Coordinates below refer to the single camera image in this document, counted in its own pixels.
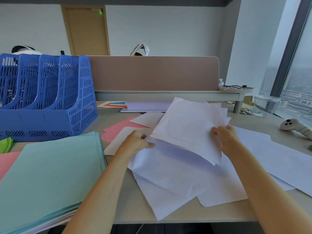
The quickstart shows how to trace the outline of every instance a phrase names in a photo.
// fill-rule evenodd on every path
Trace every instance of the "forearm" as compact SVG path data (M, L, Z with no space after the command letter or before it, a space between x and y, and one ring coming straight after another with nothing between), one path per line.
M236 145L228 155L266 234L312 233L312 220L271 178L252 153Z
M117 151L111 163L86 196L63 234L109 234L129 156Z

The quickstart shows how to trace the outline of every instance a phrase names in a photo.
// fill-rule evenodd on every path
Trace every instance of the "right arm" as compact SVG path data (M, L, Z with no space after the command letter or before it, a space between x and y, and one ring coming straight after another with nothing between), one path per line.
M311 234L312 219L240 142L235 129L220 126L213 132L220 138L222 151L232 162L264 232Z

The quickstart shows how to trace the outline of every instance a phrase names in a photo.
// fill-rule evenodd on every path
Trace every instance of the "cityscape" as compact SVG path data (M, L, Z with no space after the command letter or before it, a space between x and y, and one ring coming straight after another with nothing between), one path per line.
M260 88L260 95L270 95L278 68L268 68ZM312 125L312 67L291 67L281 103L275 113L284 119L296 118Z

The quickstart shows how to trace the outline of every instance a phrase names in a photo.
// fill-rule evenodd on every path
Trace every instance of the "door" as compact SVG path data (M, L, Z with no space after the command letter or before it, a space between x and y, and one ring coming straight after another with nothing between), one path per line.
M73 56L110 55L105 7L62 6Z

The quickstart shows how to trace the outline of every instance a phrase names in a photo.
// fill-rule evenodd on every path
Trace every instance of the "ceiling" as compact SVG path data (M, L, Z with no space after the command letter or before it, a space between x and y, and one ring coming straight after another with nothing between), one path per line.
M0 3L140 6L226 6L232 0L0 0Z

